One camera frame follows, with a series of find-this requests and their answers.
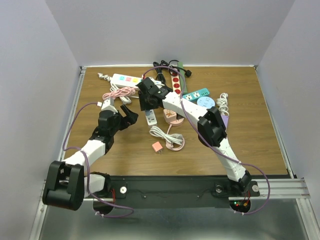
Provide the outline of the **small white power strip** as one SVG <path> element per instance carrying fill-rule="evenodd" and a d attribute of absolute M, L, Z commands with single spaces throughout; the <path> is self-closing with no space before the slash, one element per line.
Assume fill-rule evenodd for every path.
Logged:
<path fill-rule="evenodd" d="M 146 118 L 147 125 L 148 125 L 149 128 L 151 128 L 153 126 L 157 126 L 158 122 L 157 122 L 157 118 L 156 118 L 155 112 L 154 112 L 154 115 L 149 115 L 149 116 L 147 116 L 146 113 L 145 113 L 145 118 Z"/>

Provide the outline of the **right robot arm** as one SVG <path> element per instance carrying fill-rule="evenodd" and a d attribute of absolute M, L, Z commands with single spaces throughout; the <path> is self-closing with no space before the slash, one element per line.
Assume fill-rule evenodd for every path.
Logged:
<path fill-rule="evenodd" d="M 171 88 L 158 87 L 149 78 L 136 85 L 142 111 L 159 107 L 184 117 L 198 134 L 200 142 L 217 155 L 230 181 L 231 192 L 242 195 L 248 191 L 252 177 L 238 160 L 227 138 L 226 126 L 216 107 L 205 108 L 184 99 Z"/>

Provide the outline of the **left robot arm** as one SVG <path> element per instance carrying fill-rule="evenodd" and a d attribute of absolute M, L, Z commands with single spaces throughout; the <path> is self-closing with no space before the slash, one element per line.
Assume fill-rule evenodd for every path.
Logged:
<path fill-rule="evenodd" d="M 91 172 L 90 166 L 106 155 L 114 144 L 114 136 L 118 131 L 134 125 L 139 115 L 121 105 L 125 115 L 111 104 L 94 102 L 101 108 L 98 125 L 83 147 L 74 147 L 72 156 L 53 161 L 46 177 L 42 202 L 48 206 L 76 211 L 83 200 L 97 193 L 100 197 L 109 194 L 114 199 L 116 191 L 112 187 L 110 176 L 106 173 Z"/>

